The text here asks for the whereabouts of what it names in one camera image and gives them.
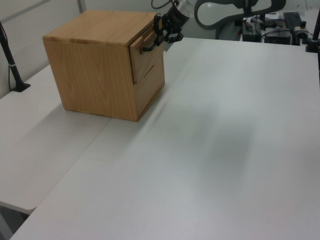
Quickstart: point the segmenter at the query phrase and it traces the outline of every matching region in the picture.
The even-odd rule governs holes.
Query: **table surface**
[[[30,214],[110,118],[66,111],[50,66],[0,100],[0,206]]]
[[[318,58],[185,38],[138,123],[112,119],[12,240],[320,236]]]

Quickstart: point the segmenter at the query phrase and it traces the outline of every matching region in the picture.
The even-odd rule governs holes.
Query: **equipment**
[[[290,45],[291,33],[289,29],[266,28],[264,42],[266,44]]]
[[[285,25],[290,31],[294,31],[296,27],[300,27],[302,20],[297,12],[285,12],[283,14]]]
[[[265,15],[272,12],[305,11],[320,9],[319,0],[169,0],[172,3],[170,10],[154,18],[154,32],[157,38],[150,47],[143,51],[152,51],[163,41],[174,43],[183,39],[182,27],[195,17],[200,27],[213,30],[228,21]],[[317,49],[320,31],[320,17],[315,27],[312,40],[312,49]]]
[[[258,22],[244,22],[242,24],[242,40],[244,42],[261,42],[261,26]]]

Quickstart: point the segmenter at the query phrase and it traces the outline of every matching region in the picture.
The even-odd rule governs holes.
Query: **wooden cabinet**
[[[66,110],[138,121],[165,84],[155,13],[88,10],[43,36]]]

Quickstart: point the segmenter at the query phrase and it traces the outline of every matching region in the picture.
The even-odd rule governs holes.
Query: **wooden drawer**
[[[152,51],[142,51],[143,47],[151,46],[155,38],[152,25],[130,46],[133,89],[138,116],[143,114],[153,96],[165,84],[164,44]]]
[[[165,45],[162,43],[152,51],[142,51],[142,47],[151,46],[156,38],[153,31],[153,25],[148,28],[138,39],[130,46],[130,57],[132,66],[133,83],[138,84],[162,58]]]
[[[165,84],[164,63],[162,55],[150,71],[133,86],[138,116],[143,114],[152,98]]]

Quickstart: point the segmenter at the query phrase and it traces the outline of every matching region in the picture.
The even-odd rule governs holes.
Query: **wood grain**
[[[147,75],[133,86],[138,116],[143,114],[150,101],[165,84],[162,55]]]
[[[155,15],[155,12],[87,10],[43,36],[43,40],[128,47],[153,24]]]
[[[134,84],[137,84],[139,81],[141,81],[155,65],[155,63],[162,57],[162,54],[165,50],[164,43],[162,43],[160,46],[157,46],[152,51],[142,51],[142,47],[151,46],[153,44],[155,37],[156,34],[153,32],[153,26],[151,26],[130,46]]]
[[[44,41],[66,110],[138,119],[129,49]]]

